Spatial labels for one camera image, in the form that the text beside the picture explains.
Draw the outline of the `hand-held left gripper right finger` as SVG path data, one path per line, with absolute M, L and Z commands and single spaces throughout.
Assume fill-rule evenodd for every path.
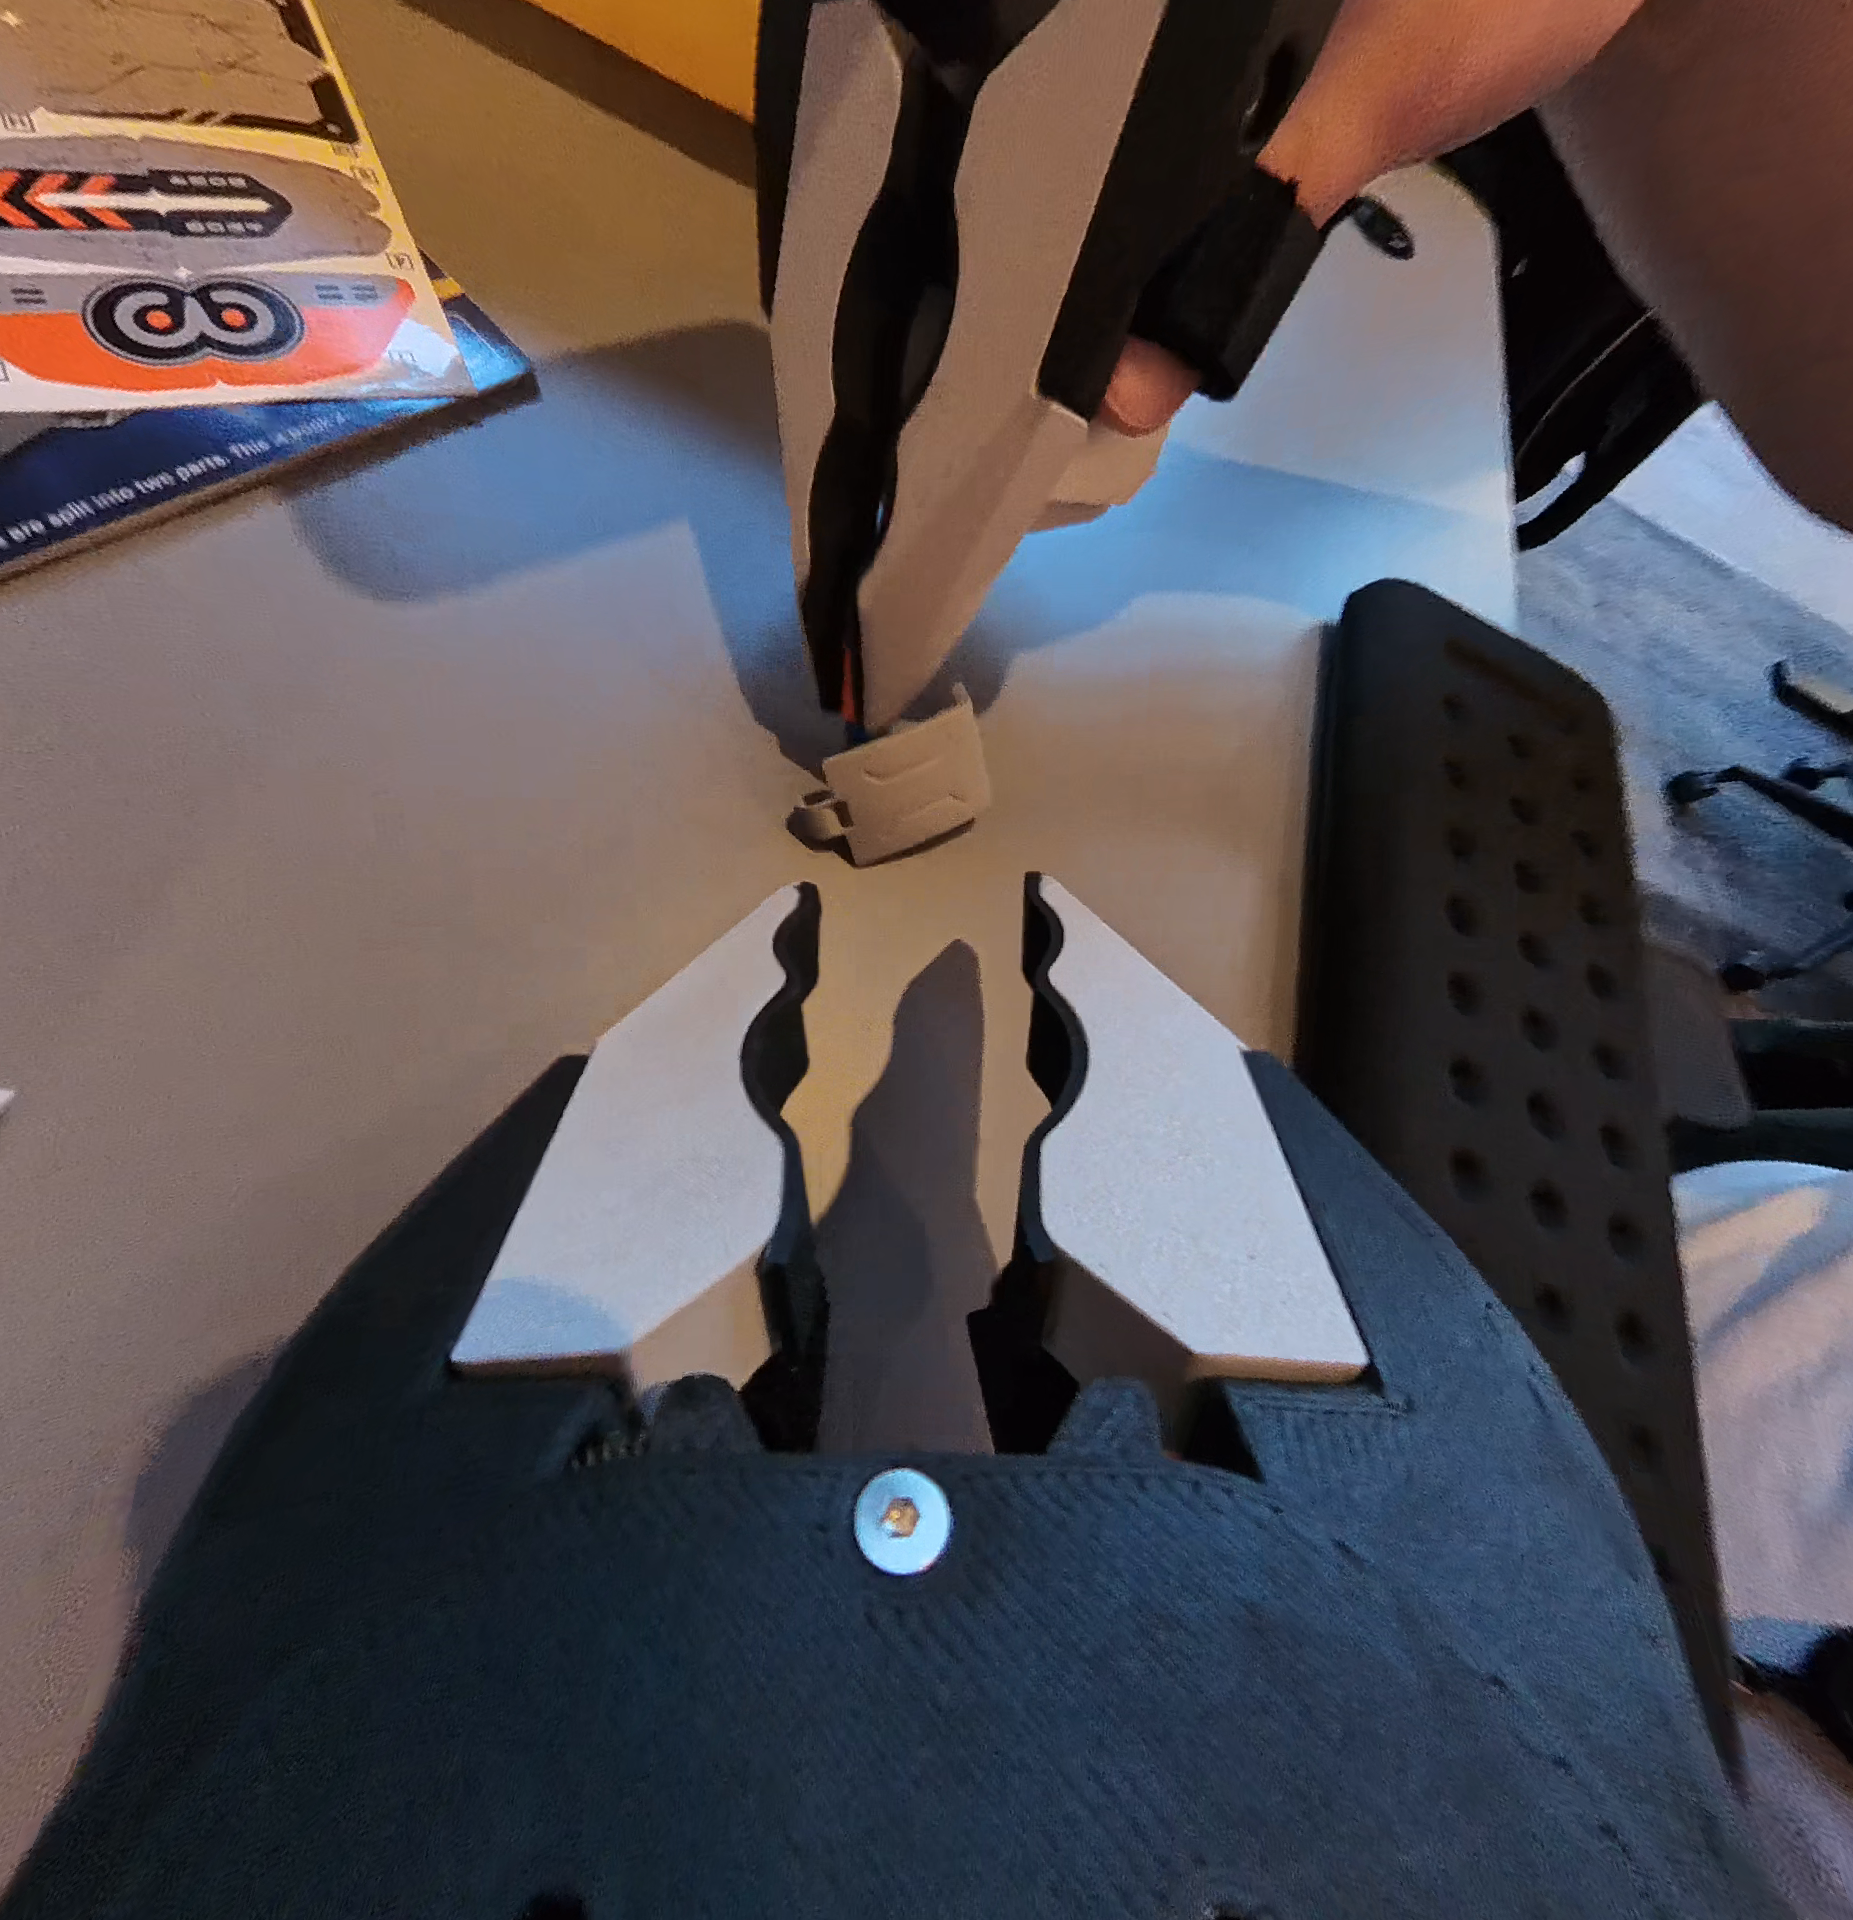
M 969 1317 L 993 1451 L 1045 1453 L 1103 1381 L 1145 1388 L 1173 1438 L 1221 1385 L 1361 1383 L 1369 1344 L 1245 1042 L 1043 873 L 1020 962 L 1046 1112 Z

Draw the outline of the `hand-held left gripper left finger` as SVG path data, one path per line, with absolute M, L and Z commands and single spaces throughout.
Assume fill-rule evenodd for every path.
M 452 1348 L 488 1379 L 633 1405 L 731 1388 L 765 1448 L 820 1425 L 828 1297 L 787 1104 L 823 907 L 781 886 L 591 1046 Z

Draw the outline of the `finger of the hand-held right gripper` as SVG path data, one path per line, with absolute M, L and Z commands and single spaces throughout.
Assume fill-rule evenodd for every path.
M 1166 12 L 1055 4 L 972 96 L 948 185 L 953 305 L 857 590 L 872 734 L 935 682 L 1082 458 L 1136 294 L 1086 283 L 1082 338 L 1045 368 Z
M 935 368 L 935 7 L 765 4 L 754 149 L 798 622 L 823 710 L 850 642 L 896 718 L 919 687 L 861 601 Z

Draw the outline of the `grey curved building piece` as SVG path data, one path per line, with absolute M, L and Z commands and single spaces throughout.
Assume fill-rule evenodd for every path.
M 955 684 L 932 717 L 827 756 L 787 826 L 803 847 L 866 870 L 958 837 L 988 805 L 978 712 Z

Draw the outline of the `person's right forearm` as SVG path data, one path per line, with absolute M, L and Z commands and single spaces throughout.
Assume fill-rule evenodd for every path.
M 1649 3 L 1538 108 L 1775 483 L 1853 534 L 1853 3 Z

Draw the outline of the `grey desk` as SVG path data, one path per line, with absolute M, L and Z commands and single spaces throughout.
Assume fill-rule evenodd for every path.
M 789 1104 L 823 1447 L 980 1453 L 965 1317 L 1043 1112 L 1041 870 L 1288 1054 L 1318 641 L 1376 579 L 1514 629 L 1497 247 L 1438 170 L 1256 389 L 1029 540 L 955 661 L 978 829 L 855 870 L 816 787 L 747 129 L 534 4 L 320 4 L 514 411 L 0 585 L 0 1896 L 222 1436 L 555 1057 L 823 899 Z

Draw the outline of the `person's right hand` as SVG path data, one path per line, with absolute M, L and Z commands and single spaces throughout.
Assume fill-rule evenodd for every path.
M 1662 307 L 1658 7 L 1631 3 L 1345 4 L 1323 54 L 1253 157 L 1251 181 L 1323 232 L 1395 170 L 1494 143 L 1537 117 L 1562 190 L 1502 178 L 1514 237 L 1586 228 L 1647 310 Z

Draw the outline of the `orange grey sticker sheet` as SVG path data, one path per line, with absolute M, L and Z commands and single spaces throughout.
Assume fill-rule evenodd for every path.
M 313 4 L 0 3 L 0 416 L 470 390 Z

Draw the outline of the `black office chair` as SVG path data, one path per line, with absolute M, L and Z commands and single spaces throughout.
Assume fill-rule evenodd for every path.
M 1787 661 L 1768 669 L 1768 691 L 1787 708 L 1853 750 L 1853 691 L 1812 674 L 1797 672 Z M 1662 784 L 1662 796 L 1675 815 L 1741 789 L 1790 818 L 1818 838 L 1853 855 L 1853 758 L 1814 762 L 1795 758 L 1778 774 L 1744 765 L 1681 771 Z M 1853 890 L 1844 892 L 1844 918 L 1825 937 L 1792 954 L 1751 954 L 1717 969 L 1717 979 L 1733 997 L 1756 997 L 1768 989 L 1821 972 L 1853 951 Z

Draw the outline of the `black chair frame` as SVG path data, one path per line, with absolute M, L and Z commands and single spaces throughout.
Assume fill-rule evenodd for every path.
M 1617 273 L 1537 112 L 1440 157 L 1498 248 L 1516 545 L 1562 537 L 1705 403 Z

